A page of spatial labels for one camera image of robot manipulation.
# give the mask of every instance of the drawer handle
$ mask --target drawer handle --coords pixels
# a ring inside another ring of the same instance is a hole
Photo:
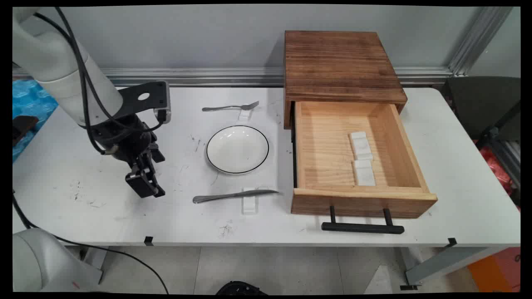
[[[351,232],[370,232],[373,234],[402,234],[404,233],[403,226],[394,225],[389,209],[383,209],[384,219],[386,225],[362,225],[355,223],[337,223],[334,213],[334,206],[330,206],[331,222],[324,222],[321,224],[321,230],[332,231],[351,231]]]

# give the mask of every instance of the white block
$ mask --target white block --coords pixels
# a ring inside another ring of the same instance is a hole
[[[242,191],[255,190],[255,188],[242,188]],[[256,196],[242,197],[242,214],[254,215],[258,212],[258,202]]]
[[[240,114],[238,115],[238,120],[241,122],[246,122],[250,120],[252,111],[253,110],[240,110]]]
[[[353,143],[355,160],[373,160],[371,147],[364,131],[351,133],[351,142]]]
[[[371,160],[355,160],[353,162],[353,168],[358,186],[375,186]]]

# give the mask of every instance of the wooden drawer box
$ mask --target wooden drawer box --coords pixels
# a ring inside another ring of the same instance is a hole
[[[394,104],[295,102],[296,188],[292,213],[417,218],[436,201],[429,192]],[[365,131],[375,186],[357,186],[349,134]]]

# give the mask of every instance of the knife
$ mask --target knife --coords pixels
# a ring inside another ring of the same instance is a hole
[[[253,196],[253,195],[262,195],[262,194],[270,194],[270,193],[279,193],[275,190],[250,190],[250,191],[244,191],[239,193],[231,193],[231,194],[221,194],[221,195],[200,195],[200,196],[194,196],[192,198],[193,203],[203,203],[208,202],[212,200],[220,200],[222,198],[229,198],[229,197],[244,197],[244,196]]]

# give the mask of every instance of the floor tile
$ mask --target floor tile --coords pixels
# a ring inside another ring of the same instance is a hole
[[[268,295],[342,294],[336,248],[203,247],[194,294],[244,281]]]
[[[200,247],[125,246],[111,247],[125,251],[155,269],[170,294],[192,294]],[[163,294],[164,288],[150,269],[139,262],[108,252],[102,265],[101,290],[113,293]]]
[[[441,251],[441,248],[421,248],[423,260]],[[380,265],[388,266],[394,294],[408,293],[450,293],[478,292],[478,288],[467,267],[440,278],[425,281],[418,290],[401,290],[406,285],[406,267],[399,248],[339,248],[338,259],[342,272],[345,294],[363,294]]]
[[[342,273],[344,294],[363,294],[380,265],[388,266],[393,293],[417,293],[401,291],[405,285],[404,264],[400,250],[392,247],[339,248],[338,260]]]

